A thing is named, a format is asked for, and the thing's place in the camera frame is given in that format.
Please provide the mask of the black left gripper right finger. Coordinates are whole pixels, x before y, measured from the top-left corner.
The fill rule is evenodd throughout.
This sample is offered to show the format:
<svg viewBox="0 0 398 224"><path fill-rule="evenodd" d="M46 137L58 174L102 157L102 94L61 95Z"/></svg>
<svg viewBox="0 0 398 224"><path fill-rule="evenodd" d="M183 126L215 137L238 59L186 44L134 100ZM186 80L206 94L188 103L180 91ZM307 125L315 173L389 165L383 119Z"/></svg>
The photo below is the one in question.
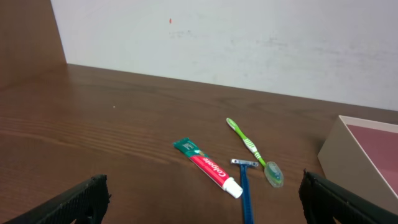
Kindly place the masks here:
<svg viewBox="0 0 398 224"><path fill-rule="evenodd" d="M397 215L304 170L299 198L310 224L397 224Z"/></svg>

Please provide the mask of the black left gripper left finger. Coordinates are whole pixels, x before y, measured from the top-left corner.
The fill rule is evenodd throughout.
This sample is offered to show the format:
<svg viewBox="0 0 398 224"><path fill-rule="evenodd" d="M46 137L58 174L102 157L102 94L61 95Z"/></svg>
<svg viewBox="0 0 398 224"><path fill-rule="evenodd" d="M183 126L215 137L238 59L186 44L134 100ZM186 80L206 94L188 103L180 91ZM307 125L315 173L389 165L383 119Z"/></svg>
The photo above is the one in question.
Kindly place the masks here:
<svg viewBox="0 0 398 224"><path fill-rule="evenodd" d="M7 223L101 224L110 199L106 181L107 176L104 174L92 176Z"/></svg>

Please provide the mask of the white box pink interior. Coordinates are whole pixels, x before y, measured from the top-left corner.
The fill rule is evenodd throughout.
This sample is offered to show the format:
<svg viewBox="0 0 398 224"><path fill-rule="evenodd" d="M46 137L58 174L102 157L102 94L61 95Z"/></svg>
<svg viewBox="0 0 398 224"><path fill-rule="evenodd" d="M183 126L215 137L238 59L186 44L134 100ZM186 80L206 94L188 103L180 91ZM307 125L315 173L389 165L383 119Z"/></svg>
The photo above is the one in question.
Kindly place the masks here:
<svg viewBox="0 0 398 224"><path fill-rule="evenodd" d="M397 214L397 125L339 116L318 160L326 178Z"/></svg>

